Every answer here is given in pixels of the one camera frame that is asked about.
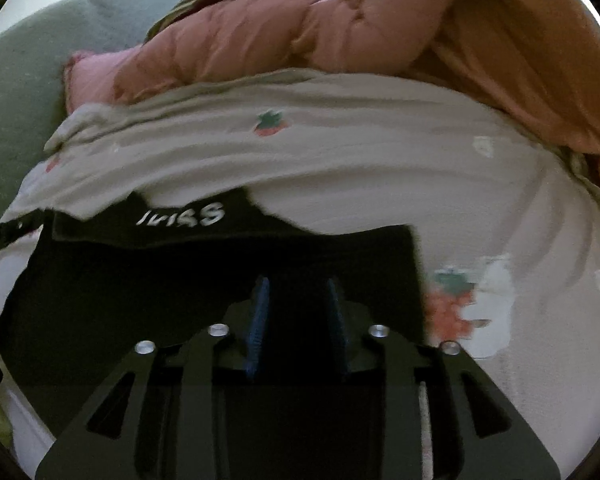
gray headboard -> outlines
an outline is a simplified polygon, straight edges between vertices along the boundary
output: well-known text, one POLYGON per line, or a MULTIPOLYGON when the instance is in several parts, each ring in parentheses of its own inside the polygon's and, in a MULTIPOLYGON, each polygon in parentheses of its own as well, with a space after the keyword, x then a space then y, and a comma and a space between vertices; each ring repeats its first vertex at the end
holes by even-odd
POLYGON ((75 50, 141 43, 179 0, 64 0, 0 35, 0 216, 66 117, 62 69, 75 50))

pink blanket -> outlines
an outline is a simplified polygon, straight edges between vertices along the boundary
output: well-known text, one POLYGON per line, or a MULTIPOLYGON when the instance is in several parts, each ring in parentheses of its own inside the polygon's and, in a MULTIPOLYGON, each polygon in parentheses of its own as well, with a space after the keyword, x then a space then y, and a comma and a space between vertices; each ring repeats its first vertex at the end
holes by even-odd
POLYGON ((67 110, 288 67, 432 82, 600 155, 600 28, 580 0, 227 0, 147 44, 76 53, 67 110))

logo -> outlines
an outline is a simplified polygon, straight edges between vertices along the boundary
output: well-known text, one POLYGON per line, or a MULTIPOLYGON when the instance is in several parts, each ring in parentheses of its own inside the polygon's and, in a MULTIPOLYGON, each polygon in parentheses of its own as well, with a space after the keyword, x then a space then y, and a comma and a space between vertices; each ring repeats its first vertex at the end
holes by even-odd
POLYGON ((267 112, 258 116, 260 122, 253 129, 256 135, 261 137, 269 137, 275 135, 280 130, 284 130, 289 124, 282 119, 282 112, 274 112, 268 110, 267 112))
POLYGON ((193 209, 186 209, 167 215, 149 210, 136 222, 136 225, 145 225, 147 227, 158 227, 159 225, 163 227, 195 227, 202 225, 202 227, 208 227, 221 221, 222 218, 224 218, 222 204, 213 202, 205 205, 198 215, 196 215, 193 209))

black cloth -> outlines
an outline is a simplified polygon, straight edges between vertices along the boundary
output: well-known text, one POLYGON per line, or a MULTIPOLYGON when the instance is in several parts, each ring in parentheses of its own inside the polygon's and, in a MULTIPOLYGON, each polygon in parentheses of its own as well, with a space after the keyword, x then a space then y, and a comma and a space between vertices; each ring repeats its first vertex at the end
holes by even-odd
POLYGON ((168 209, 133 194, 89 221, 45 223, 0 316, 0 352, 58 436, 136 342, 186 341, 249 299, 258 276, 285 267, 336 276, 374 322, 422 342, 413 255, 405 226, 311 234, 264 214, 243 189, 168 209))

silver screw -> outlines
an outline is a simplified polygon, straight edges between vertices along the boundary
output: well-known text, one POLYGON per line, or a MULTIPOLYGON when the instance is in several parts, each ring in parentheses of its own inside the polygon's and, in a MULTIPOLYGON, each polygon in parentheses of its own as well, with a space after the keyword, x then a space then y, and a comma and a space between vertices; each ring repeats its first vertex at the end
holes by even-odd
POLYGON ((373 337, 387 337, 389 335, 389 327, 384 325, 371 325, 369 333, 373 337))
POLYGON ((446 355, 458 355, 460 353, 460 345, 455 341, 444 341, 440 345, 440 349, 446 355))
POLYGON ((140 355, 147 355, 153 353, 155 350, 155 343, 153 341, 141 341, 136 344, 136 353, 140 355))
POLYGON ((207 331, 213 337, 223 337, 229 333, 229 327, 223 323, 215 323, 207 331))

